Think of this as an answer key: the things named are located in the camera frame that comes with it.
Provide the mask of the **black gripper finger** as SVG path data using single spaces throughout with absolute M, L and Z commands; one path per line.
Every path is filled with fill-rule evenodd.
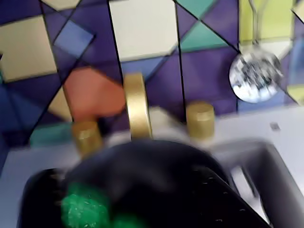
M 179 142 L 136 140 L 98 151 L 66 175 L 104 193 L 113 218 L 148 228 L 267 228 L 209 153 Z
M 18 228 L 63 228 L 60 169 L 46 169 L 26 182 L 19 204 Z

